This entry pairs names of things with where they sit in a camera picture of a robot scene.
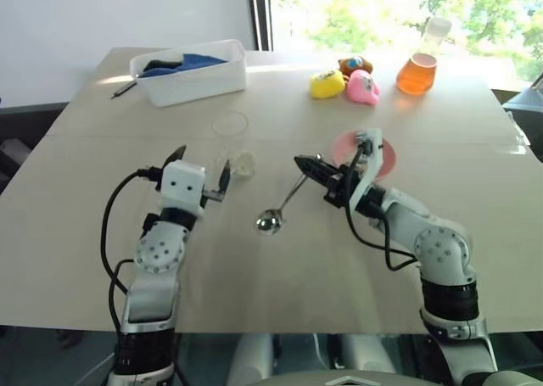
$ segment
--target plastic container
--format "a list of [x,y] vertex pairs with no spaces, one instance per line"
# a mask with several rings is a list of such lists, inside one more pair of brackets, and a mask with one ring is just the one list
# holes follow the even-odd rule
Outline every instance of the plastic container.
[[437,17],[428,20],[420,47],[396,77],[398,89],[411,95],[422,95],[434,85],[439,45],[450,30],[449,20]]
[[[182,60],[185,53],[210,55],[228,62],[176,74],[137,78],[150,60]],[[223,40],[146,53],[131,59],[130,75],[136,79],[137,84],[147,93],[151,103],[157,107],[241,91],[247,85],[245,51],[241,42]]]

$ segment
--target blue cloth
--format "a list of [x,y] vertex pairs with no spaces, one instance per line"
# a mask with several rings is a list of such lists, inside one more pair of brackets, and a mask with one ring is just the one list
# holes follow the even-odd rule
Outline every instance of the blue cloth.
[[183,62],[181,65],[174,69],[170,68],[153,68],[152,70],[146,70],[139,77],[149,78],[151,76],[162,76],[175,74],[184,70],[197,70],[198,68],[205,68],[206,66],[224,64],[227,61],[211,57],[209,55],[198,55],[197,53],[185,53],[183,54]]

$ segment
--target table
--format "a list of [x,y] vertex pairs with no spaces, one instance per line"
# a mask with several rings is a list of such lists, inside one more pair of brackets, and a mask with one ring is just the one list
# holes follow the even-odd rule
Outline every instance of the table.
[[[308,182],[299,191],[275,237],[252,229],[299,176],[296,154],[330,159],[340,132],[378,126],[398,156],[383,185],[471,232],[489,330],[543,328],[543,173],[482,81],[443,65],[427,96],[407,97],[394,88],[398,67],[383,64],[375,74],[382,101],[371,108],[309,98],[308,76],[332,64],[325,59],[248,53],[244,92],[163,109],[137,87],[109,100],[130,57],[147,51],[113,50],[0,197],[0,324],[111,330],[98,256],[111,191],[181,144],[187,160],[213,168],[226,144],[253,151],[257,173],[232,181],[225,202],[210,203],[195,227],[180,274],[178,331],[423,332],[417,269],[387,271],[382,253],[360,246],[343,212],[320,200],[322,187]],[[225,142],[211,124],[231,112],[249,127]],[[110,260],[131,255],[156,199],[148,182],[122,193],[110,220]],[[363,218],[355,223],[383,240]],[[131,269],[121,278],[129,282]]]

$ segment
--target white plastic box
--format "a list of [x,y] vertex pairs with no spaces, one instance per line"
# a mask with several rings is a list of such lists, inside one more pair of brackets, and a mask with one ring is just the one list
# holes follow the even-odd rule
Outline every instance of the white plastic box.
[[[227,62],[196,70],[181,71],[176,74],[137,78],[150,60],[181,61],[185,53],[210,55],[218,59],[224,59]],[[151,103],[158,107],[241,91],[247,85],[245,51],[241,42],[223,40],[169,49],[157,53],[146,53],[131,59],[130,75],[137,80],[137,84],[147,93]]]

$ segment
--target white wall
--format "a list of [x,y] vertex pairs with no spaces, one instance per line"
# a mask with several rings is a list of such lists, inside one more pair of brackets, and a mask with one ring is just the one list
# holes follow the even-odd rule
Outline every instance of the white wall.
[[0,0],[1,107],[69,101],[112,47],[236,38],[248,0]]

